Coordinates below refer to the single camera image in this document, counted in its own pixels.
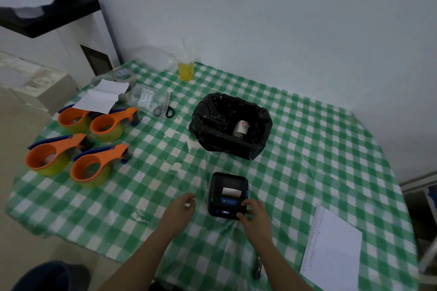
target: floor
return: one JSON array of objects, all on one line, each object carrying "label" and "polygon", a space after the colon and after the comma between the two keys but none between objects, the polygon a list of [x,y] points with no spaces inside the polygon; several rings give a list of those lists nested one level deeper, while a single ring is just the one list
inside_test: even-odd
[{"label": "floor", "polygon": [[92,271],[89,290],[96,290],[119,264],[102,255],[67,243],[57,237],[42,238],[26,231],[4,213],[15,170],[24,162],[26,147],[49,121],[50,116],[34,107],[0,98],[0,281],[10,290],[32,267],[53,259],[82,263]]}]

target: table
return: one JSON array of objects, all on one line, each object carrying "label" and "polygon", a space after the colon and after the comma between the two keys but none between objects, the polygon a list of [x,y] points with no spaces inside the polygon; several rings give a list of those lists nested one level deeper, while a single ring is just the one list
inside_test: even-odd
[{"label": "table", "polygon": [[[363,232],[360,290],[417,289],[416,246],[401,190],[380,146],[353,113],[202,64],[188,83],[177,73],[152,73],[134,61],[125,66],[137,73],[137,83],[172,90],[177,116],[163,123],[144,117],[128,126],[116,144],[129,144],[133,158],[116,166],[99,188],[75,184],[69,166],[51,178],[22,167],[8,215],[32,233],[56,235],[123,262],[175,197],[194,192],[192,223],[170,244],[156,277],[185,290],[266,290],[265,275],[251,278],[255,254],[240,223],[207,212],[212,173],[239,174],[249,179],[249,197],[265,202],[274,242],[297,271],[315,208],[322,205]],[[270,111],[272,132],[254,161],[188,150],[194,139],[191,114],[211,92]],[[61,134],[54,116],[38,139]]]}]

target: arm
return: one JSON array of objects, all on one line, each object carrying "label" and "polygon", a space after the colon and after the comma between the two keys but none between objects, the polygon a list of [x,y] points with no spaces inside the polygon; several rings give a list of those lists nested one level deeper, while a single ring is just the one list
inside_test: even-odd
[{"label": "arm", "polygon": [[254,199],[246,199],[241,205],[252,207],[247,211],[254,216],[251,220],[241,213],[237,213],[237,217],[243,223],[247,239],[261,258],[272,290],[313,291],[273,244],[270,219],[264,204]]},{"label": "arm", "polygon": [[194,194],[186,193],[166,209],[156,230],[98,291],[145,291],[155,276],[167,246],[190,223],[196,203]]}]

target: black label printer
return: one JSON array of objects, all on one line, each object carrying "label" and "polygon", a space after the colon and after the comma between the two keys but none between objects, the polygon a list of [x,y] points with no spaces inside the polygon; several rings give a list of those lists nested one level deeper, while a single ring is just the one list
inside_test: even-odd
[{"label": "black label printer", "polygon": [[238,212],[245,214],[241,203],[249,197],[249,182],[243,176],[213,173],[208,196],[208,212],[213,216],[238,220]]}]

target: transparent plastic bag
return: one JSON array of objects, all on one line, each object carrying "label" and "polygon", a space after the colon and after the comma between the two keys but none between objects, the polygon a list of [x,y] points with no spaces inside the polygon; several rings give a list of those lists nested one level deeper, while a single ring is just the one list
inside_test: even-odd
[{"label": "transparent plastic bag", "polygon": [[171,92],[137,84],[131,90],[130,105],[162,121],[165,116],[167,118],[174,116],[174,109],[169,106],[170,97]]}]

